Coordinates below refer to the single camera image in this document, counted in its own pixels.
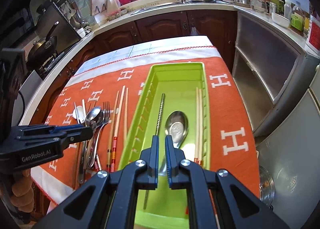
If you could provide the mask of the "person's left hand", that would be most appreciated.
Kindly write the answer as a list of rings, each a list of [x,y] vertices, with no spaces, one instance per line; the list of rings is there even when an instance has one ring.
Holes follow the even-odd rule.
[[[22,172],[23,176],[12,185],[11,203],[20,211],[30,213],[34,209],[34,191],[30,169]]]

